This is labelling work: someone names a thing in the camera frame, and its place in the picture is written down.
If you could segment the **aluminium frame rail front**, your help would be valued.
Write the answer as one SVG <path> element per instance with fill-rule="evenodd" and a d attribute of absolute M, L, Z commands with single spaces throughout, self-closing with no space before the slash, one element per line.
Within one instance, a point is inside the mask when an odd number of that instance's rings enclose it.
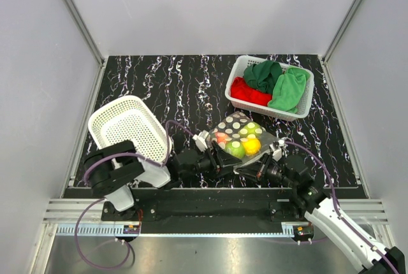
<path fill-rule="evenodd" d="M 44 222 L 74 223 L 95 199 L 51 199 L 43 218 Z M 103 203 L 98 202 L 86 211 L 81 222 L 99 222 L 103 213 Z"/>

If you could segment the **red cloth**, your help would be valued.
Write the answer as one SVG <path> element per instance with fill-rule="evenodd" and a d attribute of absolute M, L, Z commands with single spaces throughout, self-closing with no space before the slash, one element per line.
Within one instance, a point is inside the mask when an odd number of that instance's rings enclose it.
<path fill-rule="evenodd" d="M 272 100 L 271 94 L 266 94 L 256 89 L 251 88 L 242 77 L 236 77 L 230 88 L 231 97 L 246 101 L 252 104 L 267 106 Z"/>

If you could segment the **white rectangular slotted basket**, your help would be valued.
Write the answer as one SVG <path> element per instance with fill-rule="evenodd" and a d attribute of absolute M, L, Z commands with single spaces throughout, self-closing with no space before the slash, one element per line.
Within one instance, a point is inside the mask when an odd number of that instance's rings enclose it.
<path fill-rule="evenodd" d="M 309 114 L 313 90 L 314 75 L 305 68 L 241 55 L 225 96 L 236 108 L 291 122 Z"/>

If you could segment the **white perforated oval basket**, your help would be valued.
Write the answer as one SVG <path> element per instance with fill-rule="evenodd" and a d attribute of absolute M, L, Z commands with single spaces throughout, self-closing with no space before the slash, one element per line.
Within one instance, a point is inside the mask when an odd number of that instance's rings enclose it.
<path fill-rule="evenodd" d="M 136 96 L 122 96 L 96 110 L 88 130 L 99 149 L 130 140 L 139 154 L 158 163 L 171 149 L 164 127 Z"/>

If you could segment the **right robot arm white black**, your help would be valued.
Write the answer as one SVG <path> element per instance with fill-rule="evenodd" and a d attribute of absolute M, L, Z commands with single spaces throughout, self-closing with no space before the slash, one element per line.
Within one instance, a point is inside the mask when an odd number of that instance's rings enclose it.
<path fill-rule="evenodd" d="M 289 212 L 295 220 L 307 220 L 320 229 L 348 258 L 358 273 L 405 273 L 405 256 L 369 235 L 339 206 L 334 194 L 317 185 L 303 159 L 290 155 L 276 161 L 271 155 L 238 167 L 236 172 L 256 182 L 291 189 Z"/>

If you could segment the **light green cloth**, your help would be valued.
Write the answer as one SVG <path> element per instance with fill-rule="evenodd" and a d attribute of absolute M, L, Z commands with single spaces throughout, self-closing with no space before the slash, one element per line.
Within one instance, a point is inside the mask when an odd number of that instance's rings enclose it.
<path fill-rule="evenodd" d="M 273 88 L 272 99 L 267 107 L 283 112 L 297 113 L 297 105 L 300 102 L 310 74 L 303 68 L 294 66 L 288 69 L 278 77 L 277 83 Z"/>

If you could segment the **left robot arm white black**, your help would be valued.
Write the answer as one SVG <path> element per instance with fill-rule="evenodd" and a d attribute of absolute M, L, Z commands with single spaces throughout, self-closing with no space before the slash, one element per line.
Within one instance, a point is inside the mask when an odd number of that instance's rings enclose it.
<path fill-rule="evenodd" d="M 125 140 L 89 154 L 84 161 L 84 184 L 91 188 L 94 198 L 109 202 L 123 220 L 137 214 L 135 197 L 129 183 L 145 182 L 155 188 L 172 189 L 197 173 L 210 173 L 223 177 L 242 164 L 217 143 L 197 152 L 186 148 L 161 164 L 139 154 L 132 141 Z"/>

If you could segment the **polka dot zip bag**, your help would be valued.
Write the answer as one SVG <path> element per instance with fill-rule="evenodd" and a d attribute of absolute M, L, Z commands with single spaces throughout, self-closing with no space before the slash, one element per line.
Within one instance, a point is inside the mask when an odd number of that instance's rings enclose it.
<path fill-rule="evenodd" d="M 225 151 L 225 146 L 229 141 L 240 141 L 242 138 L 257 138 L 261 142 L 261 149 L 260 151 L 252 156 L 243 157 L 242 166 L 246 164 L 251 164 L 256 160 L 260 159 L 261 156 L 265 153 L 269 152 L 269 144 L 278 140 L 277 137 L 272 135 L 271 133 L 267 132 L 266 129 L 262 127 L 263 133 L 259 136 L 255 136 L 253 134 L 246 135 L 246 130 L 244 126 L 249 122 L 255 122 L 250 119 L 246 114 L 242 112 L 233 112 L 232 114 L 228 115 L 226 118 L 220 121 L 218 125 L 216 125 L 213 129 L 209 131 L 210 136 L 207 138 L 207 144 L 209 147 L 212 146 L 212 142 L 215 142 L 221 149 Z M 226 139 L 224 143 L 218 143 L 215 138 L 216 132 L 223 132 L 226 133 L 229 138 Z"/>

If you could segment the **yellow fake lemon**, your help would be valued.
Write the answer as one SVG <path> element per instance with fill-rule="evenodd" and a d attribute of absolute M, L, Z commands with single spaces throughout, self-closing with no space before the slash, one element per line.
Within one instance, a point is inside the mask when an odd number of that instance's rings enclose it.
<path fill-rule="evenodd" d="M 257 138 L 242 138 L 241 142 L 247 156 L 255 155 L 261 149 L 261 142 Z"/>

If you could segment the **orange fake peach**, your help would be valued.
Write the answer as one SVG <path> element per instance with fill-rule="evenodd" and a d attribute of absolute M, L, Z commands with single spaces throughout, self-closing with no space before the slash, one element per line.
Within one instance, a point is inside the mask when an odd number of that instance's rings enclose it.
<path fill-rule="evenodd" d="M 215 133 L 215 138 L 218 143 L 224 143 L 229 136 L 226 133 L 223 132 L 216 132 Z"/>

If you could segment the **dark green cloth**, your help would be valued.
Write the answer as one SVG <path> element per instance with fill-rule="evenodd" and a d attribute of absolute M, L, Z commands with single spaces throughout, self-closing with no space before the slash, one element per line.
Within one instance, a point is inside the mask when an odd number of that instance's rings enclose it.
<path fill-rule="evenodd" d="M 283 74 L 281 65 L 275 61 L 251 64 L 244 70 L 243 78 L 248 86 L 266 94 L 272 94 L 278 78 Z"/>

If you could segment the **green fake apple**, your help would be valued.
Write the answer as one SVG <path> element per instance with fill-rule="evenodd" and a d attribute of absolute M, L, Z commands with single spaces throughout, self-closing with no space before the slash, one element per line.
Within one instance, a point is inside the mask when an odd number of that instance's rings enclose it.
<path fill-rule="evenodd" d="M 262 127 L 255 123 L 255 122 L 249 122 L 244 126 L 244 129 L 246 130 L 246 135 L 253 134 L 255 136 L 259 136 L 263 133 Z"/>
<path fill-rule="evenodd" d="M 242 159 L 245 157 L 245 148 L 240 141 L 229 141 L 225 146 L 225 151 L 230 155 Z"/>

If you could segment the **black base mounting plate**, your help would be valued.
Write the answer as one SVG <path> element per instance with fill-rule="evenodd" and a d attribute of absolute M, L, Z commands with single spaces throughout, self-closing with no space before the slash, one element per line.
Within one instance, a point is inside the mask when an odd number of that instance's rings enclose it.
<path fill-rule="evenodd" d="M 135 205 L 123 212 L 104 203 L 105 222 L 141 220 L 144 234 L 272 234 L 283 223 L 304 223 L 327 190 L 290 189 L 153 189 L 134 190 Z"/>

